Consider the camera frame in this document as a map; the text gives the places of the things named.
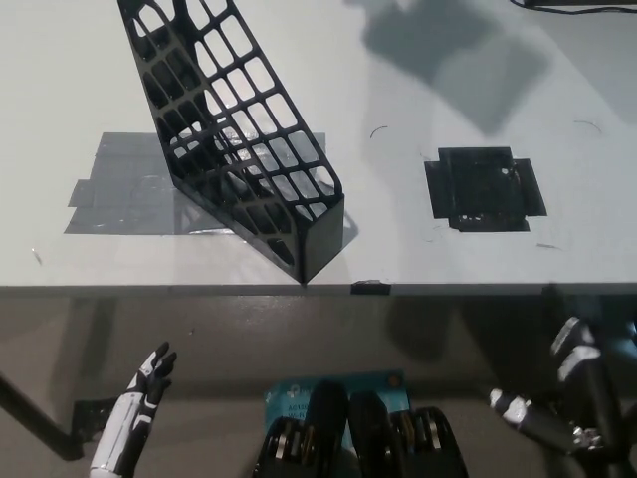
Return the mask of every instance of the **black square tape patch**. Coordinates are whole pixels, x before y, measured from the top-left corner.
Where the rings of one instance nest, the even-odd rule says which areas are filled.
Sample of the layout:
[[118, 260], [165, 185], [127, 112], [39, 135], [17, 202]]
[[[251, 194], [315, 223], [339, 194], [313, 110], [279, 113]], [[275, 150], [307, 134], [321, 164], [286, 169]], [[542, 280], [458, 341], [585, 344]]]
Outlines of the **black square tape patch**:
[[514, 159], [509, 147], [438, 150], [425, 162], [436, 219], [461, 232], [529, 231], [527, 217], [545, 216], [530, 159]]

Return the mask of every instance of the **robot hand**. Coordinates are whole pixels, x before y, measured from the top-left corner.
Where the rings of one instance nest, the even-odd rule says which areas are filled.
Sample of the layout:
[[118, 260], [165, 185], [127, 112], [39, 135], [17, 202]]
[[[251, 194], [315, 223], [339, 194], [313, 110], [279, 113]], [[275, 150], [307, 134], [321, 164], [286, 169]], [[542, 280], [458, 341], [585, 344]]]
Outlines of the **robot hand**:
[[590, 477], [637, 477], [628, 461], [630, 441], [598, 340], [588, 324], [569, 317], [554, 287], [544, 291], [552, 328], [550, 353], [560, 385], [551, 403], [491, 392], [491, 408], [518, 432], [580, 463]]
[[91, 464], [91, 478], [132, 478], [150, 434], [168, 376], [177, 354], [168, 343], [153, 352], [136, 372], [126, 392], [115, 404]]

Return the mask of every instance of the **black cable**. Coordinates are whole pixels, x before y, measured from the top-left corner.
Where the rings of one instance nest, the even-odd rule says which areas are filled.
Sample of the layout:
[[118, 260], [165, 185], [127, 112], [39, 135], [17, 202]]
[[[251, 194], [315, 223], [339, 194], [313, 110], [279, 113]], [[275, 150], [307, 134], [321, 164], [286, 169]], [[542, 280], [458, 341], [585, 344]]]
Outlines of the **black cable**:
[[509, 0], [514, 5], [525, 8], [527, 10], [533, 10], [535, 12], [543, 13], [556, 13], [558, 15], [586, 15], [589, 13], [633, 13], [637, 14], [637, 9], [625, 8], [625, 7], [596, 7], [596, 8], [584, 8], [583, 10], [559, 10], [557, 8], [548, 7], [536, 7], [534, 5], [525, 5], [520, 3], [519, 0]]

